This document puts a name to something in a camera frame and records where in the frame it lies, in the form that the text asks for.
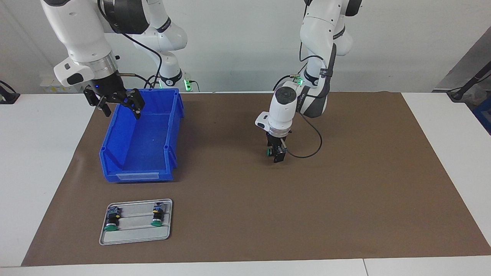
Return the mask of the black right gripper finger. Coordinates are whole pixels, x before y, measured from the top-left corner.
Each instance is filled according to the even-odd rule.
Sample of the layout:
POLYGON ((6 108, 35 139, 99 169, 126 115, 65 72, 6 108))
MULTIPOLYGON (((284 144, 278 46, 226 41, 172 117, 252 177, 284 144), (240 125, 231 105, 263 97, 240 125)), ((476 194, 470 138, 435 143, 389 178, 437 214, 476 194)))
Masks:
POLYGON ((87 102, 92 107, 96 107, 98 110, 101 110, 105 117, 110 117, 112 114, 109 105, 106 103, 106 98, 99 98, 96 93, 92 89, 84 89, 84 96, 86 97, 87 102))
POLYGON ((136 120, 142 115, 145 101, 139 90, 128 90, 124 99, 124 107, 131 110, 136 120))

